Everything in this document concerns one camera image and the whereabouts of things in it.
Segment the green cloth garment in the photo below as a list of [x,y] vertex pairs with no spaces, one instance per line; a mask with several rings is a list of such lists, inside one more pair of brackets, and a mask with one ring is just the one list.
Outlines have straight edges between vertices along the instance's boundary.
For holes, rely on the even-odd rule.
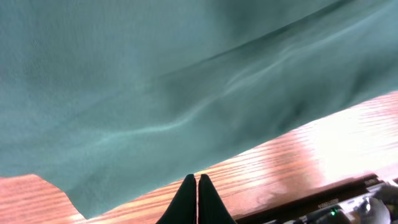
[[1,175],[85,218],[396,89],[396,1],[1,2]]

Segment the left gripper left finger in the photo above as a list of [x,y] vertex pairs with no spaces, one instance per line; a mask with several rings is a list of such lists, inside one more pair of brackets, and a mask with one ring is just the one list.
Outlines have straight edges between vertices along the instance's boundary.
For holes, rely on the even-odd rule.
[[188,174],[164,214],[156,224],[197,223],[197,183],[193,174]]

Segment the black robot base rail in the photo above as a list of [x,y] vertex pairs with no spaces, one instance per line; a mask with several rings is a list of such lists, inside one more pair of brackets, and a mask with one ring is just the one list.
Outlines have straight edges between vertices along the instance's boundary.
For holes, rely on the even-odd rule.
[[240,224],[397,223],[397,179],[376,174],[329,185],[320,192],[259,210]]

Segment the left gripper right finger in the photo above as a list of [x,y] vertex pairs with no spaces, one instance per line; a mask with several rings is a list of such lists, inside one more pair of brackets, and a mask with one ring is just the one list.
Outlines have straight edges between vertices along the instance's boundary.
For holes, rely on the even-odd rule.
[[198,184],[198,224],[236,224],[206,174]]

